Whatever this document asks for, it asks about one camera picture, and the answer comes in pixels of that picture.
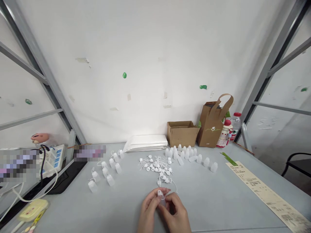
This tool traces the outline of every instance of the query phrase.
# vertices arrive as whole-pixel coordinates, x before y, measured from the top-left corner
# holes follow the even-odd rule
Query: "green paper strip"
[[[225,152],[221,152],[221,154],[223,155],[223,156],[225,156],[225,158],[229,161],[229,163],[231,163],[233,166],[238,166],[237,164],[236,164],[236,162],[234,162],[228,155],[226,155],[226,153]]]

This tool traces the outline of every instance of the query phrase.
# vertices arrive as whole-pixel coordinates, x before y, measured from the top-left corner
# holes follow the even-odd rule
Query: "black cable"
[[[285,173],[286,173],[287,170],[288,170],[288,162],[292,159],[292,157],[294,157],[294,156],[297,155],[297,154],[311,155],[311,154],[309,154],[309,153],[294,153],[294,154],[291,154],[291,155],[288,157],[287,161],[286,161],[286,166],[285,166],[285,169],[284,169],[284,171],[283,171],[283,173],[282,173],[281,176],[284,176],[284,175],[285,175]]]
[[[44,156],[43,156],[43,161],[42,161],[42,165],[41,165],[41,171],[40,171],[40,177],[41,177],[41,187],[43,186],[43,166],[44,166],[44,162],[45,162],[45,149],[43,147],[43,145],[41,145],[41,148],[43,149],[44,152]]]

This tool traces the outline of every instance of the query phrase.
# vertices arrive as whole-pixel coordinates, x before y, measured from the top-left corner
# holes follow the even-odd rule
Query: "plastic water bottle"
[[[231,125],[233,128],[233,132],[231,134],[230,142],[234,141],[237,132],[241,128],[241,119],[240,119],[241,113],[234,113],[233,117],[231,119]]]

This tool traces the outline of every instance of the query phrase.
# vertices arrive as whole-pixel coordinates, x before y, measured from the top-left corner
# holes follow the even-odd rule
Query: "small white bottle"
[[[97,172],[92,172],[92,177],[94,178],[96,183],[100,181],[100,176],[98,175]]]
[[[121,174],[122,173],[122,169],[121,169],[121,166],[119,163],[116,163],[116,170],[117,170],[117,173],[118,174]]]
[[[161,197],[161,201],[160,201],[161,205],[166,207],[165,196],[163,195],[161,190],[158,190],[158,196]]]
[[[210,164],[210,158],[207,157],[207,158],[204,160],[203,166],[208,167],[209,164]]]
[[[178,155],[178,152],[177,152],[177,150],[175,150],[175,151],[174,151],[174,157],[173,157],[173,159],[176,160],[178,156],[179,156],[179,155]]]
[[[181,152],[180,157],[181,157],[182,159],[185,158],[185,152],[184,152],[184,151]]]
[[[171,149],[169,150],[169,155],[168,155],[169,157],[173,157],[173,147],[171,147]]]
[[[113,177],[110,174],[107,176],[107,181],[110,186],[113,186],[115,183]]]
[[[189,148],[187,148],[186,153],[185,153],[185,159],[188,160],[189,156],[190,156],[190,150],[189,150]]]
[[[114,162],[113,158],[110,158],[110,159],[109,159],[109,163],[110,163],[111,168],[112,168],[112,169],[115,169],[116,163]]]
[[[217,171],[218,168],[218,164],[215,162],[212,166],[211,166],[211,172],[215,173]]]
[[[189,158],[189,162],[193,162],[198,158],[198,156],[192,156]]]
[[[166,150],[165,150],[165,157],[169,157],[169,150],[168,150],[168,148],[166,148]]]
[[[181,157],[178,156],[177,161],[180,166],[184,165],[184,162],[182,161]]]
[[[109,175],[109,171],[106,167],[103,168],[103,175],[105,178],[107,178],[107,176]]]
[[[119,162],[119,157],[118,157],[117,153],[113,153],[113,159],[115,162]]]
[[[90,188],[92,193],[96,193],[98,190],[97,185],[96,185],[95,181],[93,181],[93,180],[90,180],[88,182],[88,187]]]
[[[199,154],[198,158],[197,158],[197,163],[201,163],[202,162],[202,155]]]
[[[122,150],[119,150],[119,151],[118,151],[118,154],[119,154],[119,156],[120,156],[121,159],[124,159],[124,153],[123,153]]]

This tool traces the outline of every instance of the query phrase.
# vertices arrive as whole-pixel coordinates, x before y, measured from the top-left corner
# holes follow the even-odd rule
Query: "brown paper bag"
[[[225,103],[223,108],[220,108],[220,98],[225,95],[229,95],[230,99]],[[199,146],[216,147],[221,130],[224,126],[222,120],[232,103],[233,97],[230,94],[222,94],[216,102],[206,102],[200,117],[201,128],[197,137]]]

